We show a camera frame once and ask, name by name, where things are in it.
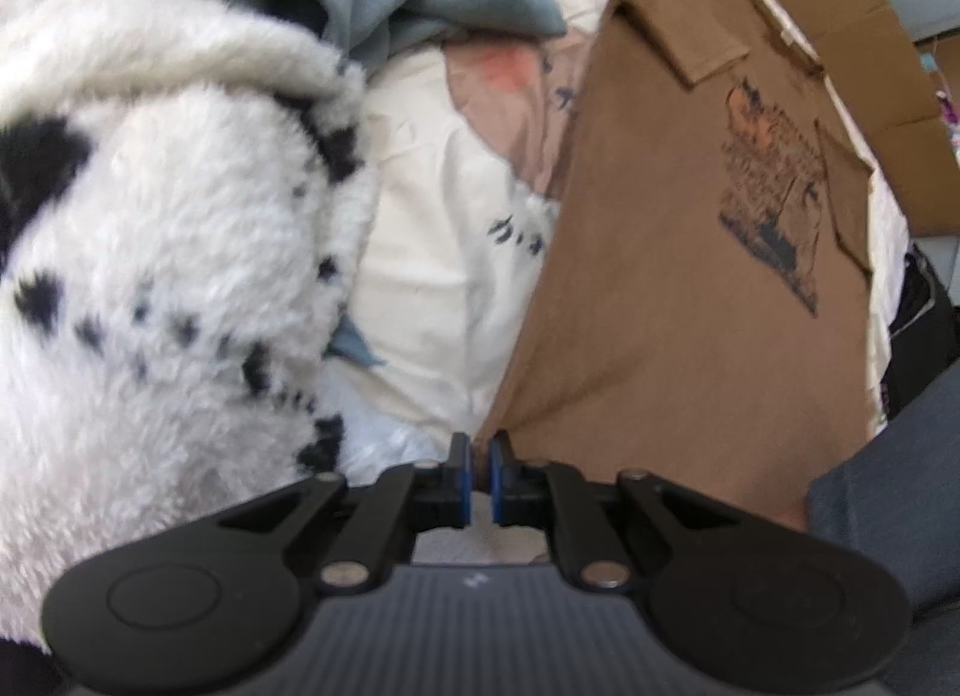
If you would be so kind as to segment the brown printed t-shirt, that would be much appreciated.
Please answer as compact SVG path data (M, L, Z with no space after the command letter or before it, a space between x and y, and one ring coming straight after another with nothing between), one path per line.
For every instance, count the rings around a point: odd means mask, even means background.
M762 0L610 0L485 430L755 512L872 436L869 169Z

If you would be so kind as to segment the cream printed bed sheet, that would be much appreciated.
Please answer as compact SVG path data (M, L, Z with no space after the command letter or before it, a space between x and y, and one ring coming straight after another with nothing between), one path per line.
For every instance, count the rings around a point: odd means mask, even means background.
M566 139L610 0L558 0L568 30L523 41L473 35L391 59L370 95L382 191L350 313L374 364L352 372L364 400L444 449L485 441L562 211ZM823 74L773 0L786 41ZM907 247L905 220L827 82L869 169L871 294L867 391L880 430L880 378Z

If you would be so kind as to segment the dark grey pillow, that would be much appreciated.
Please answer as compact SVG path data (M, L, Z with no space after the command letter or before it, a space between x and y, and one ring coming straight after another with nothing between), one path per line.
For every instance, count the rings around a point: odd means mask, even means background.
M807 529L900 581L918 611L958 598L958 368L844 464L812 481Z

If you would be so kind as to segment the white black spotted plush blanket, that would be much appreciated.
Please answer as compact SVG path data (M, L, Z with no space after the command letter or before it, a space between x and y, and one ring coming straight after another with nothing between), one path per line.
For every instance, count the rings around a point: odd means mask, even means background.
M83 559L438 444L332 363L363 69L224 0L2 0L2 634Z

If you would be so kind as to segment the black patterned garment at right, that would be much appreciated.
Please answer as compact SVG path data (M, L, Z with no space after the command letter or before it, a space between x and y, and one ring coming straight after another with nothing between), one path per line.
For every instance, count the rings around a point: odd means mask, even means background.
M905 256L905 280L889 331L892 358L880 392L892 421L958 359L958 308L916 244Z

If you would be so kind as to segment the colourful plastic package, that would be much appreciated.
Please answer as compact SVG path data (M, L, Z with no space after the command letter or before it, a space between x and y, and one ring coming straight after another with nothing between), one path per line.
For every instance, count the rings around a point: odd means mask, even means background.
M949 131L953 154L958 155L958 33L935 36L918 46L919 59L934 85L940 114Z

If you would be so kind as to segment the brown cardboard sheet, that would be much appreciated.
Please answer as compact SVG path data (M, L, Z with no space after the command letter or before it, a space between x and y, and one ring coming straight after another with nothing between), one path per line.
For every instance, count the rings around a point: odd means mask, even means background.
M958 231L958 164L934 86L889 0L777 0L817 51L914 236Z

